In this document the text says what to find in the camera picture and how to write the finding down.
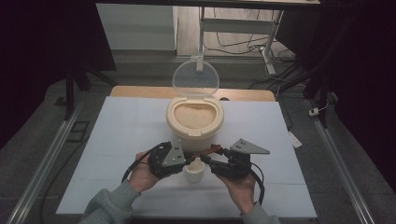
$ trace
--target small cup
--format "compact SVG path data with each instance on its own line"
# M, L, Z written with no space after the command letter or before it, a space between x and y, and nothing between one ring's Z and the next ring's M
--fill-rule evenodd
M205 164L197 157L190 165L184 166L184 176L191 183L197 183L204 176L204 169Z

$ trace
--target hand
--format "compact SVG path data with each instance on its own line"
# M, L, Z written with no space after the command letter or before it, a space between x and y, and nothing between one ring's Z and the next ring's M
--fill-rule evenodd
M254 207L254 185L256 180L248 175L245 179L231 180L224 176L217 175L228 189L233 202L242 214L247 214Z
M136 154L136 160L139 160L145 152L139 152ZM148 163L147 156L142 162ZM139 163L132 170L131 176L128 180L129 184L139 193L151 189L160 179L153 175L147 164Z

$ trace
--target black cloth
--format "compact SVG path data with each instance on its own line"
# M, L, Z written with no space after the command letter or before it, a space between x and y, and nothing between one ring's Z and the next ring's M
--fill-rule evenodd
M1 1L0 32L0 148L71 64L115 70L93 1Z
M335 110L396 192L396 7L370 0L332 63Z

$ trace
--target white table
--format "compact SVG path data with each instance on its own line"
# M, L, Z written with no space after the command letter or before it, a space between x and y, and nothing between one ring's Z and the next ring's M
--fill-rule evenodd
M82 214L100 190L113 190L138 151L172 139L165 121L168 99L107 97L57 214ZM263 208L279 217L316 217L278 103L221 102L225 120L215 143L244 138L271 151L254 155L265 176ZM205 168L197 184L182 173L161 180L134 202L141 217L239 217L227 189Z

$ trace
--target gray sleeve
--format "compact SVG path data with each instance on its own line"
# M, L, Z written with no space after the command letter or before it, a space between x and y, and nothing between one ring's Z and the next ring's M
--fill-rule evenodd
M114 191L100 190L88 203L80 224L125 223L133 215L132 203L140 194L124 181Z
M245 224L280 224L276 216L268 216L259 203L256 203L253 209L241 216Z

